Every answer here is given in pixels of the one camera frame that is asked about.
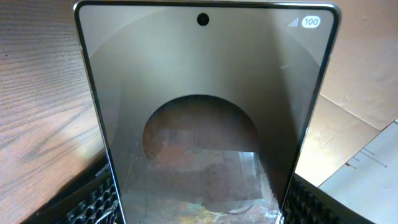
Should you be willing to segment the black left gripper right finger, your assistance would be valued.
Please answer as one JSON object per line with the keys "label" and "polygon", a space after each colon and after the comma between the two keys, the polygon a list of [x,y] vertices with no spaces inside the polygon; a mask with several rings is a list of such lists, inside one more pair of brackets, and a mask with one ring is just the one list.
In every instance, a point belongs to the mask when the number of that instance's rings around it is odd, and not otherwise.
{"label": "black left gripper right finger", "polygon": [[297,174],[289,185],[281,223],[373,224]]}

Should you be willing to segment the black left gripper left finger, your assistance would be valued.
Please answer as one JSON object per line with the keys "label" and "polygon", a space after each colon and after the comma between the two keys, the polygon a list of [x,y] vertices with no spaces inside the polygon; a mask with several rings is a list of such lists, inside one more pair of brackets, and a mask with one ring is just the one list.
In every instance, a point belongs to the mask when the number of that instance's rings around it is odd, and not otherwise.
{"label": "black left gripper left finger", "polygon": [[35,223],[121,223],[108,160],[102,157],[23,221]]}

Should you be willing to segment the Galaxy S25 Ultra smartphone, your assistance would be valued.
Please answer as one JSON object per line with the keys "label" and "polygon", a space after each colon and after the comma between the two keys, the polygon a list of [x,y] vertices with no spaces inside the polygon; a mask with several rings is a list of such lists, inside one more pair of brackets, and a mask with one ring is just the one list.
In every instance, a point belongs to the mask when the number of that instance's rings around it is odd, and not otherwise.
{"label": "Galaxy S25 Ultra smartphone", "polygon": [[124,223],[278,223],[341,20],[328,2],[78,1]]}

